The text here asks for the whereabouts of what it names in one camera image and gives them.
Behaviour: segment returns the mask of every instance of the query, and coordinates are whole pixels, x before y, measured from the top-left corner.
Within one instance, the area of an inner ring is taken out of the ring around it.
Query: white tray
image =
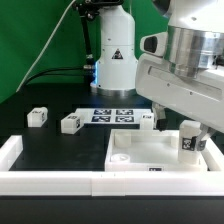
[[[178,161],[178,135],[179,131],[114,129],[111,131],[105,171],[207,171],[202,155],[197,165]],[[117,136],[126,138],[124,145],[117,146]]]

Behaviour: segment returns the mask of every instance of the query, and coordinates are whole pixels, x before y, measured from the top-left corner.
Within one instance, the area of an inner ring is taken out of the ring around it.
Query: green backdrop
[[[71,0],[0,1],[0,102],[12,95],[36,59]],[[126,0],[123,7],[136,21],[136,57],[141,55],[143,36],[166,30],[167,20],[153,8],[150,0]],[[100,56],[99,19],[89,23],[95,59]],[[80,19],[70,10],[46,53],[32,74],[51,67],[83,65],[85,51]],[[39,82],[82,82],[82,79],[45,77]]]

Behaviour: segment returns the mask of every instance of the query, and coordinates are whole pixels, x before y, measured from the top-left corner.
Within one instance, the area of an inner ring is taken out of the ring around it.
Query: white cube
[[[140,119],[140,129],[153,130],[153,126],[154,126],[154,114],[153,113],[143,114]]]
[[[48,110],[46,107],[34,108],[28,115],[28,127],[41,127],[47,120]]]
[[[76,113],[71,113],[61,120],[61,133],[75,134],[84,125],[84,118]]]

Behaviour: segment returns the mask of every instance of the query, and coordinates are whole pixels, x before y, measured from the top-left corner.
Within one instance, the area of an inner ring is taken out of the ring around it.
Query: blue light
[[[93,83],[95,85],[97,85],[97,83],[98,83],[98,64],[97,64],[97,62],[95,63],[95,80],[93,81]]]

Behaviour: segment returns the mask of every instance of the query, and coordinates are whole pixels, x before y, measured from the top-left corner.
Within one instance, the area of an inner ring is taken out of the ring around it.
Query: sticker
[[[143,118],[145,118],[145,119],[151,119],[152,116],[149,116],[149,115],[143,115]]]
[[[68,119],[75,120],[77,117],[76,116],[69,116]]]
[[[116,52],[114,53],[112,59],[118,59],[118,60],[124,59],[119,49],[116,50]]]
[[[121,122],[133,123],[134,122],[134,117],[131,117],[131,116],[129,116],[129,117],[119,116],[119,117],[116,117],[115,122],[118,122],[118,123],[121,123]]]
[[[42,113],[42,122],[44,122],[45,120],[45,116],[44,116],[44,113]]]
[[[92,122],[110,122],[110,117],[109,116],[93,116]]]
[[[36,110],[34,110],[32,113],[33,114],[40,114],[40,113],[42,113],[42,111],[36,111]]]
[[[112,110],[105,110],[105,109],[95,110],[94,115],[111,115],[111,112]]]
[[[162,167],[149,167],[149,171],[151,171],[151,172],[163,171],[163,168]]]
[[[78,119],[77,121],[76,121],[76,128],[80,128],[80,119]]]
[[[189,150],[189,151],[194,151],[194,148],[191,147],[191,139],[183,138],[182,149]]]
[[[133,110],[116,110],[116,115],[134,115]]]

